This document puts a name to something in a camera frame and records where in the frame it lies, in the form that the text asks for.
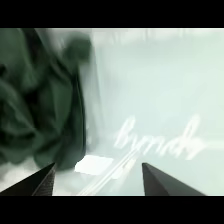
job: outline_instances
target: green cloth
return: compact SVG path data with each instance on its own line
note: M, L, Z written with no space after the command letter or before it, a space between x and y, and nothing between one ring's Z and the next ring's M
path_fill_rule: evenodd
M64 170L85 155L79 65L90 40L74 38L60 54L49 49L35 28L0 28L0 163L33 156Z

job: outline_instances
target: black triangle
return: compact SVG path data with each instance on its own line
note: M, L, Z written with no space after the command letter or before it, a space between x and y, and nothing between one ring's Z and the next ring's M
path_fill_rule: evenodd
M52 196L55 163L0 193L0 196Z
M205 196L147 163L142 172L145 196Z

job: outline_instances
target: dark corner object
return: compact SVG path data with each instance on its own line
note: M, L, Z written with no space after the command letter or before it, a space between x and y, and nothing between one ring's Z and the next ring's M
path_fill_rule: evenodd
M143 163L145 196L205 196L177 179Z
M0 196L52 196L55 163L0 193Z

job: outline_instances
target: dark green fabric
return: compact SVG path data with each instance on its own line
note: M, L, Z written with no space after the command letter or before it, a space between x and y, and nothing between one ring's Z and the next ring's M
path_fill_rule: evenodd
M60 54L35 28L0 28L0 163L34 156L60 170L85 155L85 112L79 65L89 39L72 39Z

